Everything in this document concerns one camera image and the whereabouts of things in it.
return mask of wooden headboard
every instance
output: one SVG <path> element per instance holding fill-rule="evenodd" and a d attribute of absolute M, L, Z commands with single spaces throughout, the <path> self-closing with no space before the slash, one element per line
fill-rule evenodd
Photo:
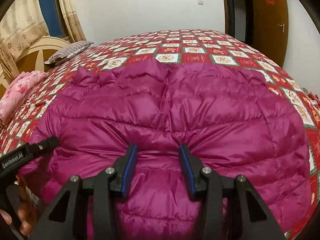
<path fill-rule="evenodd" d="M 16 64 L 19 72 L 31 72 L 33 70 L 47 72 L 50 66 L 45 65 L 44 62 L 56 51 L 68 45 L 70 45 L 68 41 L 56 37 L 44 36 L 40 38 L 18 58 Z M 0 68 L 0 98 L 2 98 L 6 89 L 9 87 L 6 76 L 6 73 Z"/>

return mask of handle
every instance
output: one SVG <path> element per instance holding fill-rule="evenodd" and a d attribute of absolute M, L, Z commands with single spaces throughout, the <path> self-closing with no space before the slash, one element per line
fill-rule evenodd
<path fill-rule="evenodd" d="M 285 24 L 283 23 L 283 24 L 278 24 L 278 26 L 280 26 L 280 27 L 282 27 L 282 32 L 284 33 L 284 30 L 285 30 Z"/>
<path fill-rule="evenodd" d="M 11 230 L 11 228 L 14 227 L 23 239 L 27 239 L 26 236 L 20 233 L 21 221 L 10 203 L 5 188 L 1 188 L 0 190 L 0 209 L 6 211 L 12 218 L 12 226 L 8 226 L 0 215 L 1 234 L 4 234 L 4 239 L 6 240 L 17 240 L 18 238 Z"/>

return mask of blue window glass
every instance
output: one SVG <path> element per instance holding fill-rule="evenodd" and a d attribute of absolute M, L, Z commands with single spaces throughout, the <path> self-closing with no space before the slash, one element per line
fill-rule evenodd
<path fill-rule="evenodd" d="M 57 14 L 56 4 L 54 0 L 39 0 L 43 18 L 47 23 L 50 36 L 62 36 L 62 30 Z"/>

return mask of black mount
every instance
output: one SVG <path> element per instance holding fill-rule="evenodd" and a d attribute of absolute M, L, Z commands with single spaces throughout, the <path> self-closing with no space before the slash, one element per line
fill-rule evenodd
<path fill-rule="evenodd" d="M 0 235 L 4 237 L 3 239 L 16 240 L 16 234 L 19 234 L 20 238 L 27 239 L 20 233 L 21 221 L 9 201 L 6 193 L 7 187 L 17 180 L 16 175 L 22 166 L 52 151 L 58 145 L 59 140 L 56 137 L 50 137 L 37 144 L 30 145 L 27 143 L 0 158 L 0 209 L 6 211 L 12 217 L 12 226 L 9 227 L 0 215 Z"/>
<path fill-rule="evenodd" d="M 19 231 L 21 222 L 6 195 L 6 187 L 16 181 L 23 165 L 50 152 L 59 145 L 56 137 L 38 144 L 25 144 L 0 158 L 0 209 L 7 211 Z M 123 157 L 113 167 L 97 176 L 82 179 L 73 175 L 47 206 L 34 227 L 29 240 L 86 240 L 87 202 L 93 195 L 94 240 L 116 240 L 112 197 L 125 197 L 130 189 L 137 163 L 137 146 L 129 144 Z M 285 240 L 276 219 L 258 192 L 244 175 L 236 178 L 220 176 L 201 160 L 191 155 L 187 145 L 180 146 L 179 160 L 189 194 L 204 198 L 205 206 L 197 239 L 222 240 L 223 198 L 228 199 L 227 222 L 229 240 Z M 14 230 L 0 216 L 0 233 L 6 240 L 17 240 Z"/>
<path fill-rule="evenodd" d="M 285 240 L 284 233 L 259 193 L 244 175 L 220 176 L 180 146 L 180 165 L 192 197 L 204 197 L 199 239 L 223 239 L 222 199 L 228 199 L 229 240 Z"/>

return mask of window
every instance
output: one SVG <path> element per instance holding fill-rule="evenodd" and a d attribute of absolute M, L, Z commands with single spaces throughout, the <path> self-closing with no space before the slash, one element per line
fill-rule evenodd
<path fill-rule="evenodd" d="M 65 23 L 62 19 L 58 0 L 39 0 L 43 18 L 48 26 L 50 36 L 65 38 Z"/>

